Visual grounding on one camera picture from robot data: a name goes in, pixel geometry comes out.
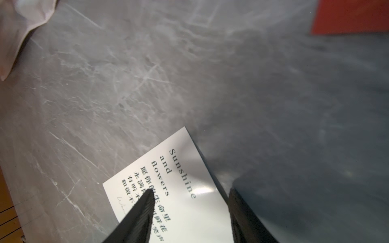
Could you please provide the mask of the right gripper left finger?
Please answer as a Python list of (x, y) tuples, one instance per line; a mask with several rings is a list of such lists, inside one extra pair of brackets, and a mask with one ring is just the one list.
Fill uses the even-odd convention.
[(154, 209), (154, 192), (148, 189), (103, 243), (148, 243)]

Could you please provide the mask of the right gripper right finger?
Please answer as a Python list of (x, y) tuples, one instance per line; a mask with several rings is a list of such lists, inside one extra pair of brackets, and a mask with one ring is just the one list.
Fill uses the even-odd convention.
[(234, 188), (230, 190), (228, 209), (235, 243), (278, 243)]

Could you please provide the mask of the white card small text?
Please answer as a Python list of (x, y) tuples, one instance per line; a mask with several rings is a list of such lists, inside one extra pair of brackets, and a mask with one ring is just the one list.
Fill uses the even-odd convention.
[(231, 243), (228, 206), (189, 132), (181, 128), (103, 183), (118, 221), (151, 189), (152, 243)]

